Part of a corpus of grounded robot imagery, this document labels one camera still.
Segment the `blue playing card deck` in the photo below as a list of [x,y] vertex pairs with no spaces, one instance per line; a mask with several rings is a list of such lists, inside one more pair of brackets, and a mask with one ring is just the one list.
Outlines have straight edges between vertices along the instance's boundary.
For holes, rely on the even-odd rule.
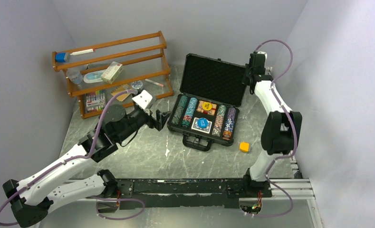
[[195,117],[191,129],[201,133],[210,133],[212,122],[206,118]]

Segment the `blue small blind button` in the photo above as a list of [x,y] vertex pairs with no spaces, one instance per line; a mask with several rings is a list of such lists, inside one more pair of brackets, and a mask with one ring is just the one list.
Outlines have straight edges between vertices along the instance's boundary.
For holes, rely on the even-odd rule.
[[204,129],[208,126],[208,124],[209,124],[209,122],[206,118],[199,118],[197,120],[197,125],[198,125],[199,128]]

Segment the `black poker set case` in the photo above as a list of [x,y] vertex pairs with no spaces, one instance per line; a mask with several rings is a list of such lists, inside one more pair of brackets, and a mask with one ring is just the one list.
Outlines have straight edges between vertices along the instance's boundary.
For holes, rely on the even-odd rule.
[[[172,132],[181,133],[183,135],[184,146],[199,151],[207,152],[214,143],[222,146],[231,146],[233,144],[233,137],[236,132],[239,107],[242,104],[246,89],[246,86],[242,83],[244,74],[244,66],[193,53],[187,54],[180,85],[181,93],[177,96],[175,105],[172,109],[171,116],[167,123],[168,129]],[[171,124],[171,119],[173,118],[174,112],[182,95],[188,97],[188,101],[179,124],[173,125]],[[189,100],[192,97],[197,98],[198,102],[189,127],[183,128],[183,116]],[[200,100],[217,104],[217,109],[214,116],[196,111]],[[216,113],[220,105],[226,106],[226,112],[221,128],[221,135],[220,137],[217,137],[212,135],[212,130],[214,128]],[[222,133],[225,126],[228,109],[231,107],[236,109],[235,125],[231,139],[225,140],[222,137]],[[203,117],[212,122],[210,133],[201,133],[191,129],[195,117]]]

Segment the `yellow big blind button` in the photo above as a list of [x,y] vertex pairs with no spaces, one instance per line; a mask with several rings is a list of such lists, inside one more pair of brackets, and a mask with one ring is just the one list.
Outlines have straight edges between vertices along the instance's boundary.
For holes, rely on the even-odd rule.
[[205,110],[205,111],[209,111],[209,110],[212,109],[212,103],[210,103],[210,102],[203,102],[203,104],[202,104],[202,108],[203,108],[203,110]]

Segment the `white dealer button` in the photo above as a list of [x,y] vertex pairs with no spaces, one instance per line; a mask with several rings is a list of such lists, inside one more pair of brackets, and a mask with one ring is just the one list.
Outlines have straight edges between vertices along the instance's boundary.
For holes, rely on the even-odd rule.
[[241,142],[239,145],[239,150],[244,153],[248,153],[250,151],[250,144],[248,142]]

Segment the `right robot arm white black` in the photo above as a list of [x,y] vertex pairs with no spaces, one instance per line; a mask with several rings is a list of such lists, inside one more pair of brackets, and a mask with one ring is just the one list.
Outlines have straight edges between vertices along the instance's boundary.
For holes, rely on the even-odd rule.
[[250,179],[242,184],[243,193],[249,197],[260,191],[259,182],[267,180],[276,160],[288,158],[297,147],[302,121],[302,115],[283,102],[272,76],[266,74],[266,59],[265,52],[251,53],[242,80],[244,85],[249,86],[250,94],[261,101],[268,115],[260,138],[263,151],[247,171]]

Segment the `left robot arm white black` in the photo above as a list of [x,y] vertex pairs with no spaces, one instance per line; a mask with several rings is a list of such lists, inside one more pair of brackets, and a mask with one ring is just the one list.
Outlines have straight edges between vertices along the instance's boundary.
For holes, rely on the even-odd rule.
[[118,104],[106,105],[96,128],[80,139],[65,155],[38,173],[3,184],[15,223],[22,228],[31,227],[54,210],[85,197],[107,199],[117,196],[118,183],[109,170],[73,183],[67,180],[87,166],[97,164],[118,148],[129,136],[135,136],[143,126],[161,130],[169,112],[156,112],[135,105],[127,114]]

